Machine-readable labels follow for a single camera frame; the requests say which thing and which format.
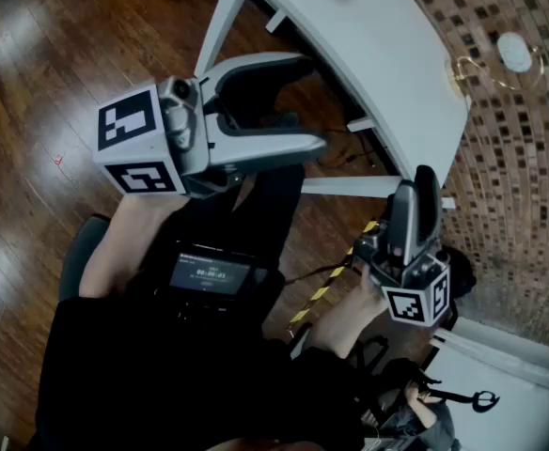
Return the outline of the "white panel with black drawing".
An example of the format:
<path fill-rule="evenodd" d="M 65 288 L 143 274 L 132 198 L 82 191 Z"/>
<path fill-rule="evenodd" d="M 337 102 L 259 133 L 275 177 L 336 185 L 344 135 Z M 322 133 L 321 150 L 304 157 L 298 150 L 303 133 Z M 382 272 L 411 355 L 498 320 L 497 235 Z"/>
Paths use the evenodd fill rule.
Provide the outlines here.
<path fill-rule="evenodd" d="M 463 451 L 549 451 L 549 347 L 460 318 L 439 329 L 427 371 L 443 389 L 487 390 L 499 401 L 486 413 L 451 405 Z"/>

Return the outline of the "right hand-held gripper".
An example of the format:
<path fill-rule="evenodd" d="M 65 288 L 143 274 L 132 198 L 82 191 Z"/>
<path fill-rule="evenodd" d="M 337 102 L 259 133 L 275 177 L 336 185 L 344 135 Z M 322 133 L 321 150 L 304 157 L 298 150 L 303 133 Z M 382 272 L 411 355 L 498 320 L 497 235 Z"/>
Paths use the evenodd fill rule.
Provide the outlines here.
<path fill-rule="evenodd" d="M 374 225 L 353 245 L 353 262 L 369 266 L 369 280 L 383 292 L 394 321 L 431 327 L 449 308 L 450 268 L 438 256 L 441 214 L 437 176 L 419 165 L 415 184 L 404 179 L 393 194 L 387 239 L 386 226 Z"/>

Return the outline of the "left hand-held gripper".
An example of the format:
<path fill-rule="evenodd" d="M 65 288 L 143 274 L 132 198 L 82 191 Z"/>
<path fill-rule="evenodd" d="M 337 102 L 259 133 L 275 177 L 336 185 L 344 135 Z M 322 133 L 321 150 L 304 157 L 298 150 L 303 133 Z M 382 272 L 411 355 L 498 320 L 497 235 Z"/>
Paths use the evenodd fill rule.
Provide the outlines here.
<path fill-rule="evenodd" d="M 206 198 L 243 182 L 243 174 L 217 168 L 316 160 L 328 146 L 321 132 L 234 129 L 226 119 L 270 115 L 280 90 L 314 69 L 303 54 L 267 52 L 220 62 L 199 78 L 200 86 L 175 76 L 149 81 L 98 109 L 93 161 L 123 194 Z"/>

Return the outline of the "person's right forearm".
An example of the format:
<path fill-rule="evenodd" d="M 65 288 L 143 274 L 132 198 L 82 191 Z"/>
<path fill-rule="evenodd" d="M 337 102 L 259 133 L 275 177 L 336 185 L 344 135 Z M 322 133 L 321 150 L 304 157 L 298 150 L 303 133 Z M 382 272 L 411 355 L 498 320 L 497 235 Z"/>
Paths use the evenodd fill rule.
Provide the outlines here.
<path fill-rule="evenodd" d="M 323 350 L 346 359 L 361 333 L 386 309 L 379 290 L 355 288 L 310 329 L 303 350 Z"/>

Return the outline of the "person's right hand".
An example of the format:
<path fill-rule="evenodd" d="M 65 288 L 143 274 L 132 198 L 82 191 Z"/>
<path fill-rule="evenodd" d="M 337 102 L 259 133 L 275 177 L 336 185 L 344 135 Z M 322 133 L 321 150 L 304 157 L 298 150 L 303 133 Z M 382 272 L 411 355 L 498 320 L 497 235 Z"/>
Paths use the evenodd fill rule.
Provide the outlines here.
<path fill-rule="evenodd" d="M 384 292 L 375 282 L 370 272 L 370 265 L 368 264 L 364 264 L 362 266 L 360 289 L 361 293 L 364 295 L 367 305 L 383 310 L 387 308 L 387 300 Z"/>

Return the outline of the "black chest-mounted screen device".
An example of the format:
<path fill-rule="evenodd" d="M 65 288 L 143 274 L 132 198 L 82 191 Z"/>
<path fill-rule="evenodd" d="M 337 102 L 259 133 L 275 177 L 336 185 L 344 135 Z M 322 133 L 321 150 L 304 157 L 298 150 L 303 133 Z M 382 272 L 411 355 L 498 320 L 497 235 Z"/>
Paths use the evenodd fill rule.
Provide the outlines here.
<path fill-rule="evenodd" d="M 172 302 L 181 319 L 262 323 L 284 284 L 283 274 L 260 257 L 179 241 L 154 295 Z"/>

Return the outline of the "yellow black striped tape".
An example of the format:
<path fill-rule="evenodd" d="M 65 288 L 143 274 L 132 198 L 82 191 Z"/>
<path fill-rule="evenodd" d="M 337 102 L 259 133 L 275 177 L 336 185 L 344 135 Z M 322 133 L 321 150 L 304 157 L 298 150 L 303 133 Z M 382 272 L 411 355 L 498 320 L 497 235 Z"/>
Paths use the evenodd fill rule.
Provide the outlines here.
<path fill-rule="evenodd" d="M 326 273 L 327 277 L 323 281 L 322 285 L 311 295 L 311 297 L 306 301 L 304 306 L 297 311 L 297 313 L 290 319 L 286 330 L 293 334 L 292 328 L 295 324 L 298 322 L 301 322 L 305 316 L 308 314 L 308 312 L 311 310 L 311 308 L 316 304 L 316 302 L 321 299 L 326 292 L 329 290 L 329 288 L 333 285 L 335 280 L 343 273 L 345 269 L 351 269 L 353 267 L 354 261 L 358 257 L 358 250 L 360 247 L 360 241 L 365 238 L 368 233 L 372 230 L 376 230 L 379 227 L 379 223 L 375 220 L 370 220 L 368 224 L 363 229 L 362 234 L 356 239 L 353 246 L 347 251 L 346 255 L 342 260 L 335 264 L 335 265 L 329 265 L 324 266 L 321 268 L 318 268 L 317 270 L 313 272 L 309 272 L 308 274 L 305 274 L 303 276 L 293 278 L 290 281 L 287 282 L 287 286 L 290 286 L 292 284 L 295 284 L 297 282 L 306 280 L 309 277 L 315 276 L 317 274 Z"/>

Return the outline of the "black backpack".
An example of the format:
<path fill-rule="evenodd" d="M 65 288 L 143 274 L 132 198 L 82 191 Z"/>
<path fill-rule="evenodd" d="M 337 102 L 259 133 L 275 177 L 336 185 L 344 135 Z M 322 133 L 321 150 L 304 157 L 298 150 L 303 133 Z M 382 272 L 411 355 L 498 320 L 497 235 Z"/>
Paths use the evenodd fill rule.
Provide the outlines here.
<path fill-rule="evenodd" d="M 447 254 L 450 269 L 450 296 L 457 300 L 472 291 L 477 283 L 477 277 L 465 254 L 449 246 L 444 246 L 443 250 Z"/>

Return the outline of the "gold lamp with white globe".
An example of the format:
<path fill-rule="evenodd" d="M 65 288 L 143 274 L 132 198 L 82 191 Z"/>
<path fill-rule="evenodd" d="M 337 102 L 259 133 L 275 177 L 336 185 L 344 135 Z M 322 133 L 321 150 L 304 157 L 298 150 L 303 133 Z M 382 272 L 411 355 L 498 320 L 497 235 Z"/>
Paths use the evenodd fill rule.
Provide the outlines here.
<path fill-rule="evenodd" d="M 512 93 L 523 93 L 535 88 L 545 77 L 545 64 L 541 48 L 531 46 L 521 35 L 505 32 L 495 42 L 496 62 L 505 74 L 518 79 L 512 84 L 489 66 L 478 63 L 470 55 L 461 55 L 446 63 L 447 79 L 457 95 L 468 95 L 469 83 L 478 78 Z"/>

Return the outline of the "person's left forearm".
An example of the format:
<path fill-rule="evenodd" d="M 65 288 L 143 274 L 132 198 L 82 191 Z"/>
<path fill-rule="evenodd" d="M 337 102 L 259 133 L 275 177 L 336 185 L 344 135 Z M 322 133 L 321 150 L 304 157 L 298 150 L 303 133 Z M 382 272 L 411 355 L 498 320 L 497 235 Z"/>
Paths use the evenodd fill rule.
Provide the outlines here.
<path fill-rule="evenodd" d="M 188 202 L 182 195 L 124 195 L 85 266 L 79 295 L 105 298 L 124 291 L 139 272 L 163 223 Z"/>

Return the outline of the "person's black clothing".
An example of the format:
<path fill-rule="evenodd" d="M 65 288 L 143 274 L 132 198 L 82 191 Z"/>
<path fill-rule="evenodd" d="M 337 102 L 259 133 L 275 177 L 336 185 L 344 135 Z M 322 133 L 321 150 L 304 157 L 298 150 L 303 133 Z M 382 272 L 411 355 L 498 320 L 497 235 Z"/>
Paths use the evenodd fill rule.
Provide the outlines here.
<path fill-rule="evenodd" d="M 188 198 L 124 291 L 59 303 L 26 451 L 361 451 L 348 357 L 291 358 L 263 322 L 181 319 L 154 295 L 179 241 L 279 270 L 304 179 L 293 165 L 259 173 L 246 197 Z"/>

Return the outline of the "white table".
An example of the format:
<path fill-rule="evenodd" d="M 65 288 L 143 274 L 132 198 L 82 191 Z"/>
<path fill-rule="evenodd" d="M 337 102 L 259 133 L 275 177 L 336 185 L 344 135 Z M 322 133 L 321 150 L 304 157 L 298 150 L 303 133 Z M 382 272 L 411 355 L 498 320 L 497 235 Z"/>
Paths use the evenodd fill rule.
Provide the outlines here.
<path fill-rule="evenodd" d="M 210 68 L 245 0 L 219 0 L 197 62 Z M 307 179 L 307 194 L 387 197 L 419 165 L 445 181 L 471 101 L 457 86 L 443 41 L 414 0 L 267 0 L 307 38 L 364 110 L 395 177 Z"/>

